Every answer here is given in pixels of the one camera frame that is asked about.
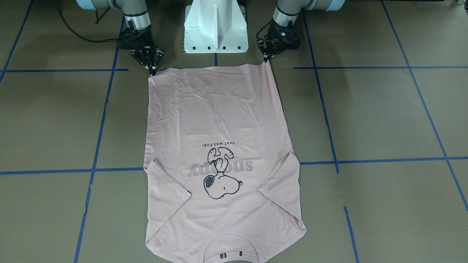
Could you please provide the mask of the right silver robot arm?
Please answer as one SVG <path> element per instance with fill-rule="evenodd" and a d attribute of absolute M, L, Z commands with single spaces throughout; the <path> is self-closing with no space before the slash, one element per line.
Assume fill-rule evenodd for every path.
<path fill-rule="evenodd" d="M 150 75 L 156 74 L 164 51 L 157 47 L 152 31 L 152 25 L 144 0 L 77 0 L 84 10 L 120 10 L 123 13 L 127 27 L 119 38 L 111 39 L 119 49 L 129 50 L 130 56 L 149 70 Z"/>

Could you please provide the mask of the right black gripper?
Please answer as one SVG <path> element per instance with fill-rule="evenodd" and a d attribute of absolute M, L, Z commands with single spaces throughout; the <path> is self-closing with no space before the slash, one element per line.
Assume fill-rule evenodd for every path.
<path fill-rule="evenodd" d="M 126 28 L 118 38 L 118 48 L 130 50 L 130 56 L 154 76 L 165 51 L 157 49 L 151 28 L 132 30 Z"/>

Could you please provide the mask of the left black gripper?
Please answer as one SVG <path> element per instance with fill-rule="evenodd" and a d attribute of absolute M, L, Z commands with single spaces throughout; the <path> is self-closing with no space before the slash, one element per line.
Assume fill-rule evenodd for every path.
<path fill-rule="evenodd" d="M 296 25 L 288 22 L 283 27 L 271 20 L 256 33 L 256 44 L 264 55 L 264 62 L 268 62 L 274 55 L 298 49 L 301 42 Z"/>

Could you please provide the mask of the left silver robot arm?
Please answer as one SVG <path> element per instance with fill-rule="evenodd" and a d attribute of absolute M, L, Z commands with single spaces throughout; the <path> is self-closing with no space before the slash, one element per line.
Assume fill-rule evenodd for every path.
<path fill-rule="evenodd" d="M 268 62 L 286 50 L 300 47 L 295 22 L 302 10 L 337 11 L 344 0 L 279 0 L 272 18 L 256 34 L 256 44 Z"/>

